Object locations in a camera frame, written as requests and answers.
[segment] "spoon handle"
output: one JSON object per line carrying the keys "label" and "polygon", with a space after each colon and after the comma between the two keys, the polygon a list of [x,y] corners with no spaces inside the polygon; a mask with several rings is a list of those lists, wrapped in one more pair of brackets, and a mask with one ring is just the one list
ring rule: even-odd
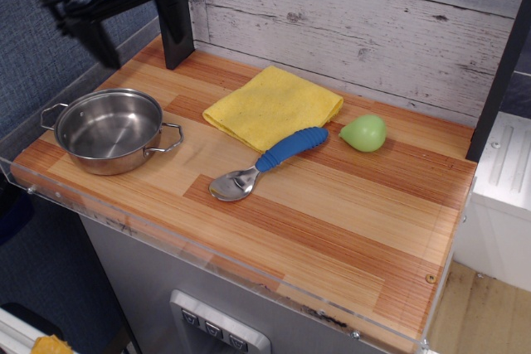
{"label": "spoon handle", "polygon": [[323,128],[306,128],[283,138],[256,161],[255,167],[260,172],[267,172],[283,161],[302,153],[307,149],[317,147],[329,136],[329,131]]}

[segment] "blue spoon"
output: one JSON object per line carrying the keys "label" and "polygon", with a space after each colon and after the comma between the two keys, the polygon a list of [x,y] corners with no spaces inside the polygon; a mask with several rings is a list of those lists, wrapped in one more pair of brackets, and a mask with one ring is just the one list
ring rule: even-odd
{"label": "blue spoon", "polygon": [[248,196],[261,173],[277,167],[288,158],[324,143],[329,132],[323,128],[299,130],[280,140],[246,170],[230,172],[210,183],[208,191],[220,201],[239,201]]}

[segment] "stainless steel pot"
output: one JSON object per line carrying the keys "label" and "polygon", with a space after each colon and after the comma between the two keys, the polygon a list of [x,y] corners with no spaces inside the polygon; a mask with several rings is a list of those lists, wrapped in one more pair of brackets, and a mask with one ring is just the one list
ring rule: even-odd
{"label": "stainless steel pot", "polygon": [[[45,115],[62,110],[53,127]],[[84,95],[71,104],[56,104],[41,112],[41,126],[53,130],[56,141],[75,164],[89,173],[113,175],[144,164],[153,153],[166,153],[184,139],[178,124],[162,121],[158,102],[132,89],[109,89]],[[162,127],[179,131],[179,140],[168,148],[157,148]]]}

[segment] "yellow object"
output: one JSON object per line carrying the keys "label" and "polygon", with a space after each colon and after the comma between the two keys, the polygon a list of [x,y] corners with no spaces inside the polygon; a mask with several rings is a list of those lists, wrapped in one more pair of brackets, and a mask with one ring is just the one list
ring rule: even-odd
{"label": "yellow object", "polygon": [[297,130],[322,127],[343,97],[290,72],[269,66],[202,116],[260,153]]}
{"label": "yellow object", "polygon": [[73,354],[66,342],[56,335],[43,336],[35,340],[31,354]]}

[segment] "wooden floor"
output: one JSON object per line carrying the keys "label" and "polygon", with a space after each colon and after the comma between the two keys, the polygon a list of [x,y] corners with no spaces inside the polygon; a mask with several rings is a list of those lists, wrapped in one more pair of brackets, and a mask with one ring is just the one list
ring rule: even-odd
{"label": "wooden floor", "polygon": [[439,354],[531,353],[531,292],[454,262],[428,342]]}

